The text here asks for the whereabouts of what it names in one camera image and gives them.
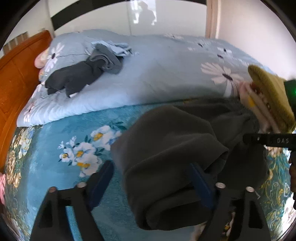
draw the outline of teal floral blanket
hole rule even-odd
[[[146,111],[159,106],[127,106],[75,115],[43,126],[17,128],[5,172],[6,219],[19,240],[28,241],[39,206],[51,186],[72,188],[111,160],[110,146]],[[277,240],[295,219],[285,150],[269,149],[269,178],[257,191],[270,234]],[[73,210],[68,217],[75,240],[81,240]],[[137,227],[115,174],[92,215],[106,241],[190,240],[193,227],[145,231]]]

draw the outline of blue blanket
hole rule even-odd
[[[5,204],[8,220],[29,240],[39,206],[51,186],[74,187],[86,181],[106,160],[110,145],[143,113],[159,106],[139,105],[75,115],[43,126],[17,128],[6,162]],[[280,237],[295,218],[289,183],[289,164],[280,148],[270,149],[270,175],[258,191],[273,239]],[[145,231],[136,226],[115,174],[92,215],[106,241],[190,240],[193,227],[174,231]],[[73,211],[68,209],[75,240],[81,240]]]
[[[124,57],[119,74],[104,73],[73,98],[65,91],[47,95],[40,84],[17,119],[17,126],[43,125],[61,118],[125,105],[178,101],[200,96],[237,95],[234,83],[251,81],[249,64],[263,66],[222,40],[193,36],[123,36],[104,30],[63,34],[50,46],[54,70],[86,60],[92,42],[126,42],[132,54]]]

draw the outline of hand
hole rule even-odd
[[[296,163],[296,152],[291,152],[290,155],[290,159],[289,159],[289,163]],[[289,173],[291,175],[291,191],[292,192],[296,192],[296,166],[295,165],[291,165],[290,166],[290,170]]]

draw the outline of orange wooden headboard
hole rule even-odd
[[[22,42],[0,58],[0,171],[16,128],[16,119],[39,84],[34,60],[47,49],[52,38],[48,31]]]

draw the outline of metal screw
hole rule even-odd
[[[254,192],[254,191],[255,191],[255,189],[252,188],[252,187],[246,187],[246,190],[247,190],[248,192]]]
[[[55,192],[56,190],[57,190],[56,187],[51,187],[51,188],[48,189],[48,192],[53,193],[53,192]]]
[[[84,188],[86,186],[86,182],[80,182],[77,184],[78,188]]]
[[[216,183],[216,187],[220,189],[226,188],[226,185],[224,183]]]

